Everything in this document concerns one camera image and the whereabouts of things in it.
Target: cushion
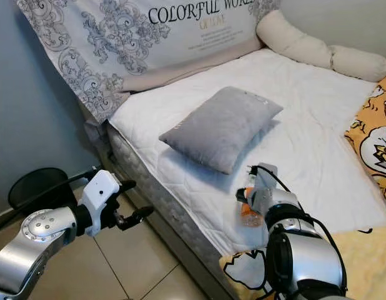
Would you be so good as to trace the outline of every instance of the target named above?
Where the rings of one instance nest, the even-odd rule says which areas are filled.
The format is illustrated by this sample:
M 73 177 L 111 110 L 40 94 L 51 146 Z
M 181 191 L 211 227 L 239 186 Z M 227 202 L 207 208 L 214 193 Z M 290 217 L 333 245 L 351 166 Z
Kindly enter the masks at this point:
M 257 34 L 276 53 L 300 63 L 330 69 L 332 53 L 326 43 L 298 30 L 279 10 L 261 19 Z
M 199 164 L 230 174 L 244 146 L 281 110 L 251 92 L 225 87 L 159 139 Z
M 357 113 L 345 137 L 386 199 L 386 77 Z
M 18 0 L 53 65 L 102 123 L 128 97 L 260 49 L 280 0 Z
M 336 72 L 375 83 L 386 76 L 386 59 L 381 55 L 343 46 L 329 48 Z

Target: robotic arm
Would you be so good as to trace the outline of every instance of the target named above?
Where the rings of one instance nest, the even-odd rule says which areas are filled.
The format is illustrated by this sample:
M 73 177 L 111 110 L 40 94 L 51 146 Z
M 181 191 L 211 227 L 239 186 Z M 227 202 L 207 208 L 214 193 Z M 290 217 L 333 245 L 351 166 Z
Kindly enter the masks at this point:
M 292 194 L 275 176 L 276 168 L 251 167 L 254 188 L 238 190 L 239 201 L 264 216 L 269 231 L 267 280 L 291 300 L 338 300 L 345 296 L 347 280 L 343 260 L 325 226 L 304 212 Z M 276 189 L 281 183 L 286 191 Z M 314 228 L 325 231 L 328 241 Z
M 27 299 L 49 258 L 76 236 L 95 236 L 103 228 L 117 225 L 126 230 L 153 212 L 136 210 L 124 218 L 116 209 L 120 193 L 133 188 L 134 181 L 119 182 L 100 170 L 83 190 L 76 207 L 43 209 L 29 215 L 17 236 L 0 251 L 0 300 Z

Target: white wall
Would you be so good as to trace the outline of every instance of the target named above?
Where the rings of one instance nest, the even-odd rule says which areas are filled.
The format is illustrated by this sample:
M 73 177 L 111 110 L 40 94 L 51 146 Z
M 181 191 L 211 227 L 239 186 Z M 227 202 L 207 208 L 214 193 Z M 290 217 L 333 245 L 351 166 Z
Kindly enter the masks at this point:
M 0 0 L 0 212 L 22 175 L 54 166 L 68 176 L 99 164 L 75 96 L 12 0 Z
M 327 44 L 386 57 L 386 0 L 283 0 L 286 19 Z

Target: bolster pillow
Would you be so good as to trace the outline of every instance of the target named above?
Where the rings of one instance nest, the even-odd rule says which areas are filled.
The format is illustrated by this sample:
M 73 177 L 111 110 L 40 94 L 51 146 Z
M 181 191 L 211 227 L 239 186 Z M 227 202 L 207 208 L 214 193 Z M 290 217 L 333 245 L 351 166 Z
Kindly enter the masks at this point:
M 276 53 L 300 63 L 331 68 L 332 51 L 326 43 L 292 26 L 279 10 L 261 19 L 257 35 Z
M 332 67 L 338 73 L 378 82 L 386 76 L 386 59 L 378 54 L 343 46 L 330 46 Z

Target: white mattress cover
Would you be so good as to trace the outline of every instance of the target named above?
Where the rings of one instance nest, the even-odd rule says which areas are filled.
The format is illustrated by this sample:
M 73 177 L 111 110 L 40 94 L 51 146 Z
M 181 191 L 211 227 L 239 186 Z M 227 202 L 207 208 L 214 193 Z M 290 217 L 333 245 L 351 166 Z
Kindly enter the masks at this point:
M 231 175 L 206 169 L 158 137 L 219 89 L 235 86 L 284 107 L 246 147 Z M 343 133 L 374 83 L 297 63 L 268 49 L 132 95 L 110 118 L 149 172 L 221 254 L 263 246 L 265 226 L 239 222 L 247 165 L 275 164 L 304 209 L 330 232 L 386 226 L 386 202 Z

